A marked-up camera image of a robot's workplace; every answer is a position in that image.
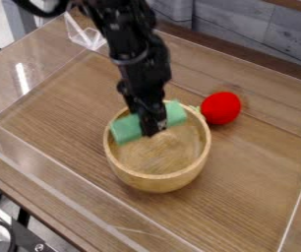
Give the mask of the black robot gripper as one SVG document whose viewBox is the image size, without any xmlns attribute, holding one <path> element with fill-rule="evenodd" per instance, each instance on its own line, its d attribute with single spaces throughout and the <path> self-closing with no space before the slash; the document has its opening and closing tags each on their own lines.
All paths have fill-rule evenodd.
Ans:
<svg viewBox="0 0 301 252">
<path fill-rule="evenodd" d="M 164 86 L 172 79 L 171 55 L 164 40 L 132 32 L 111 38 L 111 60 L 120 72 L 118 92 L 130 108 L 136 108 L 142 135 L 152 137 L 167 129 Z"/>
</svg>

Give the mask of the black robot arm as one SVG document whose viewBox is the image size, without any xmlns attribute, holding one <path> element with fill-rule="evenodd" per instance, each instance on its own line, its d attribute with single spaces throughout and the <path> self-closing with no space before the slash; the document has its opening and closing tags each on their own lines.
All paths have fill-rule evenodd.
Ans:
<svg viewBox="0 0 301 252">
<path fill-rule="evenodd" d="M 116 85 L 130 112 L 140 119 L 147 137 L 167 128 L 164 86 L 172 79 L 171 55 L 155 34 L 156 14 L 146 0 L 56 0 L 45 11 L 32 0 L 12 0 L 31 14 L 53 18 L 69 6 L 92 20 L 110 46 L 110 57 L 120 72 Z"/>
</svg>

